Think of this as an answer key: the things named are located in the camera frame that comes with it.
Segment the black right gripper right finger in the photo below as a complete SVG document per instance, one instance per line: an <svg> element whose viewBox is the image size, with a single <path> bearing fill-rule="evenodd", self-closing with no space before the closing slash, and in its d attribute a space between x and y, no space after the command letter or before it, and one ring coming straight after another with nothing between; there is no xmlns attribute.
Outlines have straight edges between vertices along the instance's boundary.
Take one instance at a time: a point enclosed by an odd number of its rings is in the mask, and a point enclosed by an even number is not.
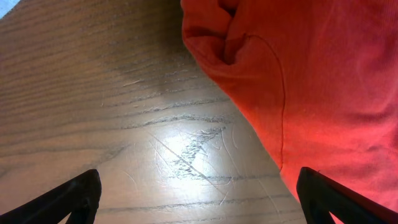
<svg viewBox="0 0 398 224"><path fill-rule="evenodd" d="M300 170L296 185L308 224L397 223L397 213L309 168Z"/></svg>

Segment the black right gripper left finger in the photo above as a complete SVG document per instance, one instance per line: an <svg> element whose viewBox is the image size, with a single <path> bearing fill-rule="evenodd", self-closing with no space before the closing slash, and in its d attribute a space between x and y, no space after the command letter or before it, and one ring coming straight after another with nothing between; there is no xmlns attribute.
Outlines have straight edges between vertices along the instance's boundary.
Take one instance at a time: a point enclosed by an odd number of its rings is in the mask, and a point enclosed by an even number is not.
<svg viewBox="0 0 398 224"><path fill-rule="evenodd" d="M1 215L1 223L93 224L101 197L100 175L90 169L45 194Z"/></svg>

